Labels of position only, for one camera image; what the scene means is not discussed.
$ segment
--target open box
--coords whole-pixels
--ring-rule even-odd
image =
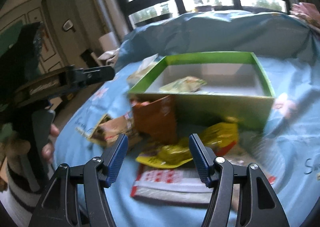
[[[195,93],[161,93],[177,79],[195,76],[207,82]],[[130,98],[155,101],[175,95],[179,122],[211,126],[233,121],[262,130],[274,102],[271,83],[254,53],[199,52],[164,57],[130,91]]]

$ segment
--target blue gripper pad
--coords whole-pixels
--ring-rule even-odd
[[[106,184],[108,187],[110,187],[111,184],[117,180],[124,157],[128,150],[128,137],[126,135],[120,135],[119,138],[121,138],[121,140],[118,143],[118,146],[116,147],[116,150],[114,151],[113,156],[108,164],[108,176],[106,179]]]
[[[205,183],[206,187],[211,188],[212,179],[210,177],[210,168],[213,167],[213,159],[208,154],[197,134],[190,135],[189,149],[201,182]]]

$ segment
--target silver bolt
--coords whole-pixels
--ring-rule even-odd
[[[257,164],[250,164],[250,167],[254,170],[259,168]]]
[[[222,158],[222,157],[217,157],[217,158],[216,158],[216,161],[217,161],[218,163],[224,163],[225,159]]]
[[[96,158],[93,158],[92,161],[95,162],[95,163],[100,163],[101,162],[101,158],[96,157]]]

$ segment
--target pink flower print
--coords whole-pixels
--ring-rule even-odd
[[[101,89],[97,90],[97,91],[95,92],[95,94],[93,95],[92,100],[94,101],[94,100],[96,100],[96,99],[102,98],[102,96],[104,95],[104,93],[105,93],[108,89],[109,89],[109,88],[101,88]]]
[[[280,114],[289,119],[291,116],[291,111],[296,110],[297,105],[293,101],[288,100],[288,95],[286,93],[282,93],[275,100],[272,108],[278,110]]]

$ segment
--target blue tablecloth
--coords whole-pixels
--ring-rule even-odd
[[[106,82],[62,130],[54,166],[81,165],[101,155],[103,149],[85,136],[104,114],[118,117],[130,110],[126,78],[141,60],[155,53],[204,51],[254,52],[267,72],[278,99],[263,134],[241,131],[240,144],[276,176],[273,187],[290,226],[300,226],[320,196],[320,44],[303,22],[285,14],[187,13],[137,28],[121,46],[115,79]],[[200,226],[205,209],[130,197],[141,145],[128,153],[116,183],[105,190],[117,226]],[[83,186],[79,200],[85,208]],[[228,226],[234,226],[235,219],[231,212]]]

